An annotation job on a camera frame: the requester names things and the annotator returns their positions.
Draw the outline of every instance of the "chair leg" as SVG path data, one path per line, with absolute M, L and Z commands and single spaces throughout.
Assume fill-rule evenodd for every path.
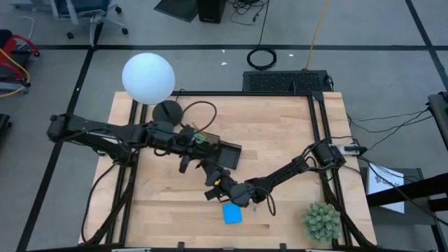
M 112 23 L 112 24 L 120 25 L 121 27 L 126 28 L 126 24 L 123 24 L 123 23 L 120 23 L 120 22 L 116 22 L 116 21 L 110 20 L 110 19 L 108 19 L 107 17 L 104 17 L 104 16 L 101 17 L 101 21 L 102 21 L 102 22 L 110 22 L 110 23 Z

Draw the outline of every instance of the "black box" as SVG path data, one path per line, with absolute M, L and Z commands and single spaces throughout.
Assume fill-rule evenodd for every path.
M 203 22 L 221 22 L 226 0 L 196 0 L 199 20 Z

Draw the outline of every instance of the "white globe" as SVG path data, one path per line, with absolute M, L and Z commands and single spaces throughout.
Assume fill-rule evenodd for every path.
M 142 104 L 158 104 L 173 92 L 176 82 L 172 66 L 154 53 L 140 53 L 126 62 L 122 73 L 126 92 Z

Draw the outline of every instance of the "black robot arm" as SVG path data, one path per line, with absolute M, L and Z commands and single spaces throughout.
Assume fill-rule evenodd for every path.
M 310 167 L 306 163 L 306 156 L 312 152 L 322 167 Z M 230 177 L 230 171 L 215 165 L 207 160 L 201 162 L 201 166 L 206 173 L 206 186 L 213 186 L 213 189 L 206 192 L 206 198 L 211 200 L 217 197 L 227 196 L 229 200 L 240 207 L 247 207 L 249 200 L 254 203 L 262 202 L 266 199 L 274 187 L 291 179 L 297 174 L 304 172 L 326 172 L 328 169 L 337 169 L 345 163 L 339 150 L 328 145 L 326 141 L 308 146 L 301 155 L 293 158 L 291 162 L 273 173 L 260 177 L 251 178 L 243 183 L 238 183 Z
M 200 141 L 195 139 L 195 133 L 195 129 L 189 125 L 175 133 L 173 125 L 168 122 L 118 126 L 71 114 L 53 115 L 47 131 L 51 141 L 68 141 L 89 146 L 124 166 L 130 166 L 135 161 L 133 150 L 144 147 L 162 151 L 155 151 L 159 156 L 177 154 L 182 157 L 179 165 L 181 173 L 185 173 L 189 161 L 213 158 L 220 148 L 219 138 L 214 142 Z

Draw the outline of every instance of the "black stand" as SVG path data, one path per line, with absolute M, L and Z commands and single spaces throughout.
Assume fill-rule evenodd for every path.
M 182 121 L 182 108 L 175 101 L 162 101 L 153 110 L 153 120 L 155 122 L 167 122 L 173 126 Z
M 407 177 L 420 179 L 419 181 L 405 184 L 398 188 L 402 190 L 410 199 L 414 200 L 420 207 L 435 214 L 437 211 L 448 210 L 448 198 L 429 199 L 429 196 L 437 194 L 447 194 L 448 173 L 434 176 L 432 178 L 423 178 L 420 169 L 393 169 L 403 173 Z M 361 168 L 363 174 L 367 169 Z M 434 234 L 434 239 L 439 252 L 448 251 L 447 243 L 443 237 L 442 230 L 438 221 L 423 213 L 420 209 L 410 204 L 396 189 L 391 188 L 371 195 L 367 195 L 369 207 L 378 207 L 384 204 L 405 202 L 405 213 L 396 213 L 385 209 L 371 209 L 372 219 L 377 222 L 384 221 L 384 224 L 396 225 L 430 225 Z

